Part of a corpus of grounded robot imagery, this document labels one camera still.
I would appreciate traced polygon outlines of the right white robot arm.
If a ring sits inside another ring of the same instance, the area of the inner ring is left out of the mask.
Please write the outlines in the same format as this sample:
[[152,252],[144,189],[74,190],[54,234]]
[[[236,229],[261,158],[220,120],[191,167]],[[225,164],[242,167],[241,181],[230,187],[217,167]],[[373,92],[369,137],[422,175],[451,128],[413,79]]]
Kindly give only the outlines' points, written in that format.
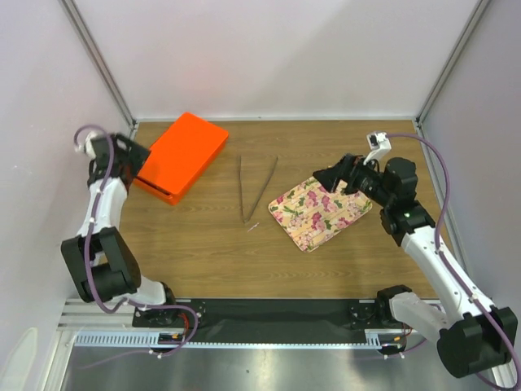
[[437,310],[405,286],[381,290],[374,308],[380,325],[412,327],[436,345],[440,361],[456,378],[509,362],[520,367],[514,350],[517,317],[508,307],[496,307],[442,244],[439,227],[416,199],[413,161],[391,158],[379,172],[362,156],[347,154],[313,176],[328,192],[345,182],[344,194],[359,191],[380,205],[383,229],[416,262],[440,299]]

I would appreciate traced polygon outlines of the orange box lid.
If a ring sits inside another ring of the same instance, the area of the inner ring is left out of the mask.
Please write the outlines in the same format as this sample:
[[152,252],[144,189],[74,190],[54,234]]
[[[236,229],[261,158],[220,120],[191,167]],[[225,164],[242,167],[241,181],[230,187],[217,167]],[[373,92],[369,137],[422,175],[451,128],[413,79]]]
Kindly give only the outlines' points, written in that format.
[[228,137],[227,130],[185,112],[149,147],[150,155],[134,183],[168,204],[177,204]]

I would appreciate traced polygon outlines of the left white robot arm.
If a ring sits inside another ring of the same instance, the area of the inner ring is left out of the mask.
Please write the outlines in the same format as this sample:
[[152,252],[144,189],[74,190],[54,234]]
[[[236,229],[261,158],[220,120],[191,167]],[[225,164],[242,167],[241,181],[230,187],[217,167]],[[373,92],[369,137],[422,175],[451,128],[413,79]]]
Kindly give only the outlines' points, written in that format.
[[136,327],[170,326],[179,316],[172,290],[142,275],[119,231],[129,190],[150,152],[123,134],[109,134],[99,126],[84,126],[83,131],[85,140],[74,143],[90,159],[90,201],[81,228],[60,247],[77,293],[109,314],[124,304],[136,304]]

